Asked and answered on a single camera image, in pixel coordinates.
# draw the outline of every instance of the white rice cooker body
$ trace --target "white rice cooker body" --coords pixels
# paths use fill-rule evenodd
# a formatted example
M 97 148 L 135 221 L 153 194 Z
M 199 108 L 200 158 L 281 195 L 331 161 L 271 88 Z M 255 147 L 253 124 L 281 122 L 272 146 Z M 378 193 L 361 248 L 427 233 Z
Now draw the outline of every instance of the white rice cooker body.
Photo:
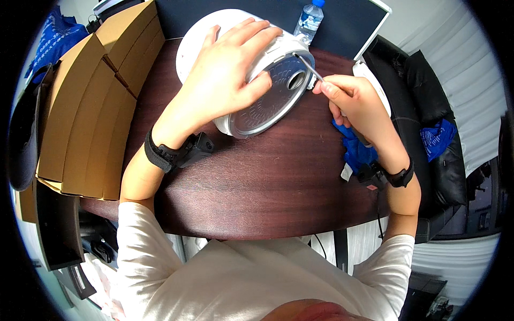
M 256 21 L 262 20 L 243 10 L 225 9 L 213 12 L 194 24 L 180 42 L 177 51 L 176 69 L 180 81 L 186 81 L 211 27 L 220 26 L 220 37 L 250 17 Z M 310 62 L 312 67 L 315 66 L 314 57 L 302 37 L 295 37 L 284 31 L 255 59 L 246 75 L 246 81 L 251 82 L 263 70 L 268 71 L 273 81 L 272 88 L 248 108 L 213 120 L 221 132 L 236 138 L 255 136 L 291 110 L 315 77 L 292 55 L 297 53 Z

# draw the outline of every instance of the dark wood desk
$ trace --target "dark wood desk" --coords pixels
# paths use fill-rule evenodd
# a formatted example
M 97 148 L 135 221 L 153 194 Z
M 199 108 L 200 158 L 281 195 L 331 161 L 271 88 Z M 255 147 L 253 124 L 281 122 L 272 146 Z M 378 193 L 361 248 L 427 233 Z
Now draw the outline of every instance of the dark wood desk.
M 124 167 L 177 94 L 179 41 L 167 41 L 138 99 Z M 321 75 L 352 74 L 353 62 L 311 48 Z M 216 239 L 281 238 L 339 230 L 387 214 L 382 193 L 340 178 L 341 133 L 331 125 L 328 100 L 306 92 L 264 133 L 246 140 L 206 132 L 217 152 L 165 177 L 157 192 L 156 217 L 166 233 Z M 92 213 L 117 220 L 118 202 L 81 199 Z

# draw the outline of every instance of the center hole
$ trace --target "center hole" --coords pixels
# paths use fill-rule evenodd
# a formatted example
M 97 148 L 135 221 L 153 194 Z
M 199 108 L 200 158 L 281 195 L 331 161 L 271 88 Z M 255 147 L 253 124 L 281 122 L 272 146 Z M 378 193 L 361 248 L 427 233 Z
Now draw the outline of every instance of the center hole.
M 289 78 L 289 81 L 287 82 L 287 89 L 294 90 L 298 88 L 303 83 L 303 80 L 305 79 L 305 71 L 298 70 L 295 72 L 291 78 Z

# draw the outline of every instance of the blue cloth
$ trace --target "blue cloth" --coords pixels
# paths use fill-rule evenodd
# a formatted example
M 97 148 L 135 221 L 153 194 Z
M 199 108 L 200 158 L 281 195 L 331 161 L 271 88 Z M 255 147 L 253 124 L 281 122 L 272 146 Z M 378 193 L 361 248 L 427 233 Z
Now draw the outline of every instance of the blue cloth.
M 340 131 L 343 137 L 343 145 L 346 147 L 344 153 L 344 161 L 357 173 L 362 164 L 370 164 L 378 158 L 377 151 L 373 146 L 366 147 L 355 136 L 351 128 L 346 128 L 344 125 L 339 126 L 336 121 L 332 119 L 332 125 Z
M 450 145 L 453 137 L 457 134 L 457 127 L 446 119 L 441 119 L 434 128 L 422 128 L 419 132 L 428 161 L 431 162 Z
M 64 17 L 59 6 L 55 6 L 43 25 L 38 50 L 24 78 L 29 77 L 31 71 L 35 73 L 49 63 L 55 64 L 62 55 L 88 34 L 86 27 L 77 24 L 75 17 Z M 32 82 L 38 84 L 43 77 L 44 73 L 35 77 Z

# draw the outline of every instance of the white t-shirt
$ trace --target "white t-shirt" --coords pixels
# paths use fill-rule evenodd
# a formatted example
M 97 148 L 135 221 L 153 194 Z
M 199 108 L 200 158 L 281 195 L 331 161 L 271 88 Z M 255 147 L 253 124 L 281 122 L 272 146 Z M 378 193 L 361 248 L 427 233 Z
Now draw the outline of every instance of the white t-shirt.
M 118 285 L 130 320 L 260 320 L 293 300 L 335 302 L 372 320 L 397 320 L 414 238 L 384 242 L 349 276 L 299 238 L 210 241 L 183 265 L 152 212 L 119 206 Z

